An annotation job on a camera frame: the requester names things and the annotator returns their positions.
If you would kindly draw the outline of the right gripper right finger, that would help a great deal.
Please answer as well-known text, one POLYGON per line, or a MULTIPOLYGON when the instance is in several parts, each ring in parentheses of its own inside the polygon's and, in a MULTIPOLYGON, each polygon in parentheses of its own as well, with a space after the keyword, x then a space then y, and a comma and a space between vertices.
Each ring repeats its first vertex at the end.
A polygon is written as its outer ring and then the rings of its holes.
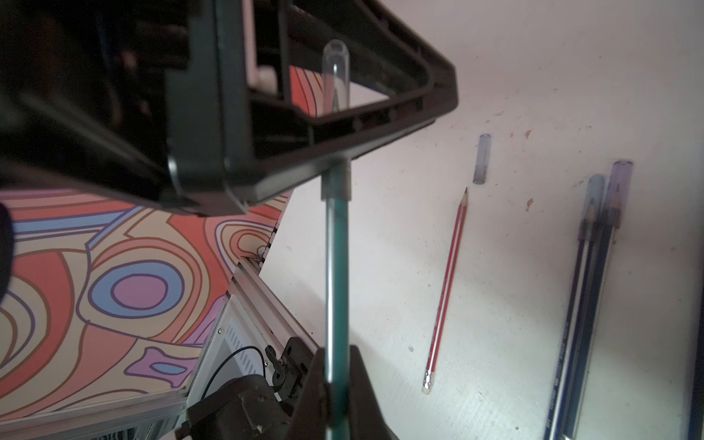
POLYGON ((367 369, 357 346, 350 347, 348 423, 354 440, 397 439, 385 423, 367 369))

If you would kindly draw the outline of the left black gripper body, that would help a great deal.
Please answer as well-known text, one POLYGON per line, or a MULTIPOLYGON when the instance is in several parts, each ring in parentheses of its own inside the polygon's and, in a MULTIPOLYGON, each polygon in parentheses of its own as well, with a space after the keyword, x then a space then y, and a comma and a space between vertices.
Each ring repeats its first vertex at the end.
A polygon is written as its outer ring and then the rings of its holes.
POLYGON ((226 216, 433 123, 453 64, 378 1, 5 1, 1 186, 226 216), (341 40, 381 102, 314 117, 293 67, 341 40))

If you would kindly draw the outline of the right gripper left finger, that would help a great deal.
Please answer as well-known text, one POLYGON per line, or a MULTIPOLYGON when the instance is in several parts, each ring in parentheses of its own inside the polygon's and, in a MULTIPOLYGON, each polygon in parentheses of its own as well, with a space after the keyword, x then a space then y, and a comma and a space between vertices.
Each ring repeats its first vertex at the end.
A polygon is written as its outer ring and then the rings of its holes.
POLYGON ((324 440, 329 416, 326 350, 319 348, 313 356, 304 388, 293 412, 286 440, 324 440))

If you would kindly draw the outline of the red pencil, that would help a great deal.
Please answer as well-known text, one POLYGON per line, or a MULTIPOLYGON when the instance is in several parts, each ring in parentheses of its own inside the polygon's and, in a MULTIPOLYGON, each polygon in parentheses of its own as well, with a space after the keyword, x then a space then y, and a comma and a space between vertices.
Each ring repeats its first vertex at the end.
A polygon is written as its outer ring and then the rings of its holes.
POLYGON ((449 299, 454 282, 454 276, 458 261, 458 253, 463 236, 464 224, 466 221, 467 210, 469 204, 469 189, 465 188, 463 196, 456 212, 456 219, 453 228, 451 245, 447 257, 447 267, 445 267, 444 280, 438 302, 436 313, 436 322, 434 322, 434 332, 431 339, 429 353, 427 357, 425 375, 423 376, 422 392, 429 395, 432 392, 434 384, 434 376, 436 372, 436 364, 439 357, 441 341, 444 333, 444 326, 447 317, 447 309, 449 299))

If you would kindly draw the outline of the clear grey pencil cap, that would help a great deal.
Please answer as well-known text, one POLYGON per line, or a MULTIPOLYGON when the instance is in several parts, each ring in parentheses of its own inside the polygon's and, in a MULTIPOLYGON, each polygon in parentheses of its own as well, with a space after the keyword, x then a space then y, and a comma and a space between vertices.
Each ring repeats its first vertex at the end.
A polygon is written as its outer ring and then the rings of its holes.
MULTIPOLYGON (((342 40, 330 40, 323 50, 324 114, 335 114, 349 107, 349 50, 342 40)), ((351 200, 351 168, 349 161, 338 161, 323 174, 322 199, 351 200)))

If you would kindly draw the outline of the green pencil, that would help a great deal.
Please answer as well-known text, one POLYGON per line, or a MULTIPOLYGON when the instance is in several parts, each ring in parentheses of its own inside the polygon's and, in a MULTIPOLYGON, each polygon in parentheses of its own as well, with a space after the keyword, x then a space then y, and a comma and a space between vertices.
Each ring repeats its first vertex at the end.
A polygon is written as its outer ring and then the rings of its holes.
POLYGON ((349 250, 348 203, 351 171, 347 162, 322 176, 326 203, 326 364, 329 420, 327 439, 348 439, 349 389, 349 250))

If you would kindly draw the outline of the clear blue pencil cap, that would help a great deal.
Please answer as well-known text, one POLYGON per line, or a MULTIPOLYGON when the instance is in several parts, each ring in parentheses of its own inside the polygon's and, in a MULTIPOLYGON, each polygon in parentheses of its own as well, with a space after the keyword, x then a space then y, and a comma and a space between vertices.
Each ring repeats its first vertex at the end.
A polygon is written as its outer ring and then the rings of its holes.
POLYGON ((477 157, 473 174, 473 183, 482 185, 485 183, 488 172, 489 156, 491 150, 491 134, 482 134, 478 139, 477 157))

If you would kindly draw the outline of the dark blue pencil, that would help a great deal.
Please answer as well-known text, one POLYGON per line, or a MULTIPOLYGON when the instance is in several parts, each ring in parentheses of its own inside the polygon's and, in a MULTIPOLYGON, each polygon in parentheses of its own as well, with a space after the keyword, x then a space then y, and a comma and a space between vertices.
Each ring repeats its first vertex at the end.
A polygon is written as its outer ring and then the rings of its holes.
POLYGON ((585 202, 582 209, 579 231, 577 231, 577 256, 568 295, 566 320, 563 326, 561 344, 557 358, 557 369, 544 425, 544 439, 557 439, 557 419, 560 414, 560 402, 568 382, 568 360, 573 346, 574 334, 577 328, 577 315, 584 280, 584 272, 588 261, 588 242, 590 231, 601 212, 601 203, 605 188, 605 177, 596 174, 588 180, 585 202))

